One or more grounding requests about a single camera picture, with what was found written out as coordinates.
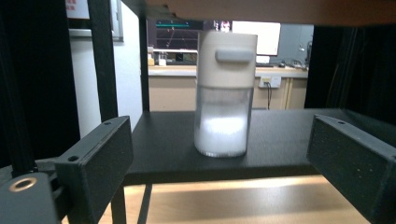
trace wall outlet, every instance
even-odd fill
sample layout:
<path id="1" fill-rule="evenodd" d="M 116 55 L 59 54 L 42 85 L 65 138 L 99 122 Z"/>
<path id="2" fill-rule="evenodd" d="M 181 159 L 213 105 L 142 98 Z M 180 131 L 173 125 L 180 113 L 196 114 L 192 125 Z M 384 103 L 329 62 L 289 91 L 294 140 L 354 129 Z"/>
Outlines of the wall outlet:
<path id="1" fill-rule="evenodd" d="M 260 88 L 279 88 L 280 83 L 282 82 L 282 77 L 260 77 L 259 87 Z"/>

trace white cylindrical container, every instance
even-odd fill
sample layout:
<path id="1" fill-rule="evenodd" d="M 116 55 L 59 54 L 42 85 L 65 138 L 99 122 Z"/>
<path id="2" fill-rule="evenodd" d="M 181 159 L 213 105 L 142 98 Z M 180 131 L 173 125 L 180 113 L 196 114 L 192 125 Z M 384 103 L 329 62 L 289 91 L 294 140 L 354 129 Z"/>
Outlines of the white cylindrical container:
<path id="1" fill-rule="evenodd" d="M 243 155 L 248 147 L 256 71 L 256 35 L 199 34 L 195 147 L 210 157 Z"/>

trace black vertical post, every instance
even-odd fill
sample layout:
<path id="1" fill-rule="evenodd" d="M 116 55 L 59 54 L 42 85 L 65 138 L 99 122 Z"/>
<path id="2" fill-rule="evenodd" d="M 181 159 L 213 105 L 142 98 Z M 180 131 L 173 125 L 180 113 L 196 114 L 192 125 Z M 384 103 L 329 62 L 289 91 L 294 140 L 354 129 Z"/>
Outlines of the black vertical post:
<path id="1" fill-rule="evenodd" d="M 93 57 L 95 59 L 99 106 L 102 122 L 118 116 L 116 69 L 111 33 L 110 1 L 89 0 Z M 113 223 L 126 223 L 123 185 L 111 201 Z"/>
<path id="2" fill-rule="evenodd" d="M 6 138 L 12 176 L 37 171 L 23 113 L 21 96 L 12 67 L 6 30 L 0 14 L 0 120 Z"/>
<path id="3" fill-rule="evenodd" d="M 140 82 L 142 85 L 143 111 L 149 111 L 149 67 L 148 67 L 148 40 L 146 17 L 139 17 L 140 39 Z"/>

